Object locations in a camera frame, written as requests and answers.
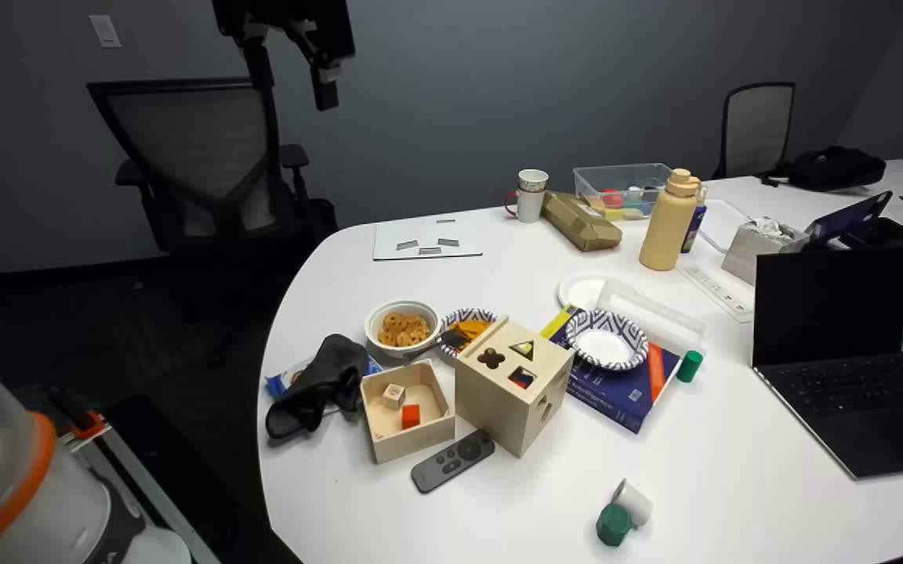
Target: chair back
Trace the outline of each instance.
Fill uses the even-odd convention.
[[[296,226],[270,91],[248,78],[89,84],[142,168],[168,250]]]
[[[727,93],[716,175],[763,175],[785,164],[792,91],[792,81],[763,81]]]

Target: yellow bottle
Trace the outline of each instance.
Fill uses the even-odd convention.
[[[657,194],[657,203],[651,206],[647,241],[641,248],[641,264],[647,268],[675,268],[679,241],[700,206],[700,187],[701,181],[689,168],[670,168],[670,178]]]

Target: small green object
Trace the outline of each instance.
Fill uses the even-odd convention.
[[[700,367],[701,367],[701,355],[700,355],[700,352],[687,352],[687,355],[679,358],[677,378],[679,378],[679,382],[693,382],[697,373],[700,373]]]
[[[633,516],[620,504],[606,504],[601,513],[600,513],[600,526],[597,530],[600,530],[601,544],[613,547],[633,530]]]

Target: clear plastic bin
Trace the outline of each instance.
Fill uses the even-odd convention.
[[[669,175],[666,164],[578,166],[575,191],[609,218],[642,218]]]

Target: floor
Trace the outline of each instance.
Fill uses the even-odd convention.
[[[224,558],[297,561],[265,538],[254,468],[258,371],[276,300],[254,311],[250,328],[234,333],[218,367],[207,367],[207,347],[232,307],[192,318],[184,286],[181,271],[0,286],[0,382],[38,410],[53,410],[46,384],[100,410],[143,399],[237,504],[234,521],[248,521],[248,547]]]

